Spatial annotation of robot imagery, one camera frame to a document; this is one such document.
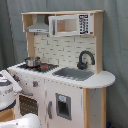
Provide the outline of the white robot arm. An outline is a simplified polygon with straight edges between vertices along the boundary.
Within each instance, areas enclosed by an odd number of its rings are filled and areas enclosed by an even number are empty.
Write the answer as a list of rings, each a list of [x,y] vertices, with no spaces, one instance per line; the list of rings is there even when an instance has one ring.
[[[15,95],[21,90],[6,70],[0,71],[0,112],[15,106]],[[42,125],[37,115],[29,113],[18,119],[0,122],[0,128],[42,128]]]

